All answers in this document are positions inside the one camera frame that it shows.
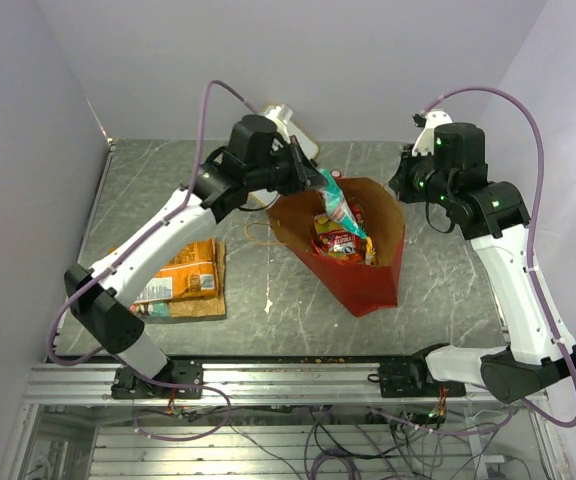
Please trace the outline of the teal candy packet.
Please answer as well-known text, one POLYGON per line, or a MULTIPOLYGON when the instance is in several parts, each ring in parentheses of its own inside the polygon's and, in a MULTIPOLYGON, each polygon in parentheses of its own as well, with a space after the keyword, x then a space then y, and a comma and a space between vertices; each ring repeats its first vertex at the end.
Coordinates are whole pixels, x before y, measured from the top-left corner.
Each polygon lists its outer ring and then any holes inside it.
POLYGON ((346 232, 356 235, 362 240, 367 239, 367 234, 356 220, 343 190, 333 175, 325 169, 320 169, 319 173, 325 179, 325 185, 318 187, 317 192, 327 216, 346 232))

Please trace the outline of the red brown paper bag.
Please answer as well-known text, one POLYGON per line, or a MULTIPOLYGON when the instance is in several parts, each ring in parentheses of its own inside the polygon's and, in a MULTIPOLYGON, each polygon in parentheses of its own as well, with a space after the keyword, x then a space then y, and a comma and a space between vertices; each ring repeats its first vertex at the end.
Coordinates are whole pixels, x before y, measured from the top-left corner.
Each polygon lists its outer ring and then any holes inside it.
POLYGON ((337 181, 367 234, 327 232, 323 198, 310 191, 281 196, 267 218, 277 242, 286 246, 355 317, 398 305, 405 219, 395 198, 378 182, 337 181))

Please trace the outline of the orange snack packet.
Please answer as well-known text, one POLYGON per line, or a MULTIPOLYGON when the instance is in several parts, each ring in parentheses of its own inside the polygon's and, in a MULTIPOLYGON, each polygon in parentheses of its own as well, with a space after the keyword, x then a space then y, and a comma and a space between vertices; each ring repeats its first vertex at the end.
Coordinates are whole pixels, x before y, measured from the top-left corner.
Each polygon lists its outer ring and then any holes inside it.
POLYGON ((211 299, 218 293, 214 238, 186 245, 148 281, 136 304, 211 299))

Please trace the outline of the tan chips bag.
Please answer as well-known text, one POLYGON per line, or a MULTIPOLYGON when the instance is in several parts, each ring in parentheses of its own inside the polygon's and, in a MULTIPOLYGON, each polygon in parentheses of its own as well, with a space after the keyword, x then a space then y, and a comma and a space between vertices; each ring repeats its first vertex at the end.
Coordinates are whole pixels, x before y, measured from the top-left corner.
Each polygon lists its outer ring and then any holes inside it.
POLYGON ((225 244, 216 240, 218 293, 211 299, 195 299, 168 302, 151 302, 131 305, 130 311, 142 317, 153 318, 202 318, 222 316, 225 305, 225 244))

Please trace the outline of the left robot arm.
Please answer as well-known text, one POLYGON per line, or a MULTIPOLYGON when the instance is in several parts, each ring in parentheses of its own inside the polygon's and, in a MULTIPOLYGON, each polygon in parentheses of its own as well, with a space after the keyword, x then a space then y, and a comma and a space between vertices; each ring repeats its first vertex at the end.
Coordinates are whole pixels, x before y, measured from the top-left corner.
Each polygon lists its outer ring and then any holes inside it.
POLYGON ((66 271, 70 312, 129 375, 118 394, 160 397, 202 387, 201 380, 179 372, 130 310, 155 274, 187 244, 209 237, 250 194, 290 196, 325 183, 299 143, 287 106, 246 115, 233 126, 228 144, 213 151, 190 184, 175 190, 129 240, 88 268, 74 264, 66 271))

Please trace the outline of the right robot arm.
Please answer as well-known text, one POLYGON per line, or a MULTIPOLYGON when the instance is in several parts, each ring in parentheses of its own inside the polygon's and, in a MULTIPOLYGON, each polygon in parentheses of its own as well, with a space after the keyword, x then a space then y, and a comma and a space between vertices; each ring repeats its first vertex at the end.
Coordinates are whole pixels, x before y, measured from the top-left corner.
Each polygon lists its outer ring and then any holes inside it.
POLYGON ((439 111, 418 121, 421 132, 389 186, 404 203, 442 207, 450 227, 460 229, 486 270, 509 344, 427 347, 414 357, 421 364, 408 373, 410 387, 427 396, 444 382, 470 383, 512 403, 576 373, 576 340, 531 278, 538 264, 528 258, 527 207, 515 185, 489 180, 483 130, 439 111))

